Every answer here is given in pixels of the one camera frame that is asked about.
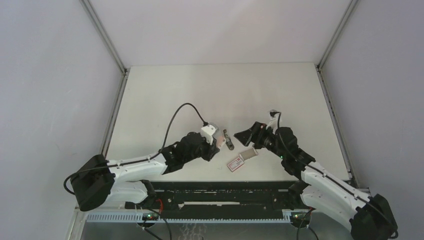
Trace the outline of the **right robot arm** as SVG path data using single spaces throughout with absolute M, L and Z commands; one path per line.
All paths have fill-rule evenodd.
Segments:
M 289 203 L 304 205 L 324 213 L 345 227 L 354 240 L 389 240 L 399 237 L 390 204 L 380 194 L 374 196 L 349 185 L 328 172 L 298 145 L 289 127 L 276 128 L 255 122 L 234 134 L 244 146 L 267 149 L 281 158 L 281 165 L 298 182 L 291 186 Z

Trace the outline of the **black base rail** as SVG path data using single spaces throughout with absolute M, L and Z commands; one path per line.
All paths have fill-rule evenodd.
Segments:
M 177 218 L 263 218 L 278 212 L 308 211 L 295 196 L 295 181 L 153 181 L 152 203 L 124 204 L 125 209 L 160 210 L 161 215 Z

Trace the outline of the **circuit board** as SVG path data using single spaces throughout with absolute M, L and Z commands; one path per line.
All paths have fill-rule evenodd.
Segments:
M 146 213 L 142 216 L 142 222 L 148 222 L 148 221 L 157 221 L 160 219 L 160 216 L 156 213 Z
M 310 220 L 311 220 L 311 214 L 307 213 L 307 212 L 294 212 L 290 216 L 290 221 L 293 225 L 298 225 L 302 221 L 303 221 L 304 224 L 309 223 Z

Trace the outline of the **staple box tray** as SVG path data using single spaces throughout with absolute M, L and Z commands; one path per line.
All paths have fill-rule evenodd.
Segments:
M 254 149 L 254 148 L 249 148 L 249 149 L 244 150 L 244 151 L 242 151 L 242 152 L 239 153 L 239 157 L 243 161 L 249 160 L 249 159 L 254 158 L 254 157 L 258 156 L 258 155 L 259 155 L 258 151 L 256 149 Z

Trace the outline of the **red white staple box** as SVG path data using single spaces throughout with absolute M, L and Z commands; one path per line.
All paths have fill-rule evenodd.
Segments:
M 233 173 L 244 164 L 245 160 L 241 156 L 238 156 L 235 159 L 231 160 L 226 166 Z

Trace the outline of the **right circuit board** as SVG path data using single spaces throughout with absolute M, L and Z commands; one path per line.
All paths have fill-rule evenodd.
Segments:
M 303 221 L 304 224 L 309 223 L 310 220 L 311 220 L 311 214 L 307 213 L 307 212 L 294 212 L 290 216 L 290 221 L 293 225 L 298 225 L 302 221 Z

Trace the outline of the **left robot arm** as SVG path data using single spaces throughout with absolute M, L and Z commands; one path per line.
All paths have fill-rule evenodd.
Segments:
M 97 154 L 69 177 L 78 207 L 87 212 L 105 203 L 130 202 L 149 209 L 157 200 L 149 177 L 178 171 L 186 163 L 199 158 L 210 161 L 220 152 L 225 141 L 223 136 L 189 132 L 152 158 L 107 160 Z

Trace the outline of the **left circuit board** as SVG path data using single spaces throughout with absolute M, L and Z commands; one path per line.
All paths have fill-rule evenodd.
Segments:
M 148 221 L 157 221 L 160 219 L 160 216 L 156 213 L 146 213 L 142 216 L 142 222 L 148 222 Z

